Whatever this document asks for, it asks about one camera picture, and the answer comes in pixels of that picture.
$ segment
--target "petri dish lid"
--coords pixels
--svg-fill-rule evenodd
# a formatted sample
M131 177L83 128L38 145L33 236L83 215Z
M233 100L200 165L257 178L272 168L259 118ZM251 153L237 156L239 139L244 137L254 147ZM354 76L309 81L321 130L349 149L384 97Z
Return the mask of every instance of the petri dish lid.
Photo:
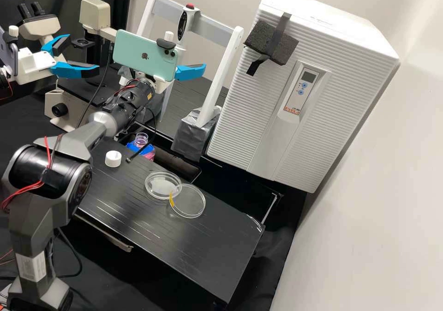
M180 193L169 198L169 204L180 216L193 219L199 217L206 207L206 199L202 192L192 184L177 186Z
M144 186L148 193L154 198L167 200L172 194L173 197L180 193L180 178L168 171L153 172L144 180Z

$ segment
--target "red wire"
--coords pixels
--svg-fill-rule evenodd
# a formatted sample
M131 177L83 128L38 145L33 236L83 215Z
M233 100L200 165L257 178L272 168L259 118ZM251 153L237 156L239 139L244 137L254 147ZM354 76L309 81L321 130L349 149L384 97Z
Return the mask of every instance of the red wire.
M46 168L49 168L51 166L51 155L49 153L49 145L48 145L48 137L45 136L45 146L46 146L46 154L48 155L48 165L46 166ZM35 190L38 189L40 187L42 187L44 185L44 183L40 180L36 183L33 183L31 185L25 186L23 188L21 188L20 190L15 191L12 195L10 195L8 198L6 198L5 200L3 200L1 202L1 208L3 210L6 209L6 207L8 207L9 203L12 201L12 199L22 193L31 191L31 190Z
M12 252L12 249L9 250L7 253L5 253L3 256L0 257L0 260L2 260L4 257L6 257L8 254Z
M45 146L46 146L46 154L48 155L48 165L46 168L51 166L51 154L49 153L49 145L48 145L48 137L45 136Z
M116 91L115 93L114 93L114 96L116 96L117 94L119 94L122 90L126 90L126 89L128 89L128 88L133 88L133 87L135 87L136 85L127 85L127 86L125 86L125 87L122 87L121 89L119 89L118 91Z
M12 263L14 260L15 260L15 258L14 258L14 259L11 259L11 260L7 260L7 261L5 261L5 262L3 262L3 263L0 263L0 266L3 266L3 265L6 265L6 264L9 264L9 263Z
M14 91L12 90L11 84L10 84L9 82L8 82L8 86L9 86L9 90L11 91L11 95L10 95L10 96L7 96L7 97L4 97L4 98L1 98L0 101L1 101L1 100L9 99L10 97L13 97L13 96L14 96Z

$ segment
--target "orange label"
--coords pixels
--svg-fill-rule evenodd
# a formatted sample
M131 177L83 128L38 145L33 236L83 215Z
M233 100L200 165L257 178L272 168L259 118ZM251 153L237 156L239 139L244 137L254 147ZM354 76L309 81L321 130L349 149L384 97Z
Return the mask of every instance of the orange label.
M284 108L284 110L287 111L287 112L290 112L291 114L294 114L294 115L300 115L300 111L299 110L291 109L288 106L286 106Z

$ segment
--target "black strap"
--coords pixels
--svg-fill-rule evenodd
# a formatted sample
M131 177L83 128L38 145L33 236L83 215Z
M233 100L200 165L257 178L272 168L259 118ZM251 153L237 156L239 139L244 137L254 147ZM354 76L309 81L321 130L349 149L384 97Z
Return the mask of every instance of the black strap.
M282 17L280 18L280 21L278 22L277 27L275 28L274 33L272 34L271 40L266 45L265 53L261 54L257 60L251 63L248 71L246 71L248 75L253 76L255 74L255 71L257 71L258 67L260 66L260 64L271 58L275 48L277 47L277 44L280 42L281 37L283 36L283 32L285 31L286 25L289 22L290 18L291 18L290 13L287 12L283 13Z

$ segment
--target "mint green smartphone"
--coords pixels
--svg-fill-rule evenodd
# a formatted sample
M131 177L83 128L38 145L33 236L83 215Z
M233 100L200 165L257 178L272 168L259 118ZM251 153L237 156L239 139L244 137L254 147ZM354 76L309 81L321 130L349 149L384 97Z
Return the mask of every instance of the mint green smartphone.
M115 36L113 60L150 76L172 81L177 67L177 50L165 49L153 40L125 30Z

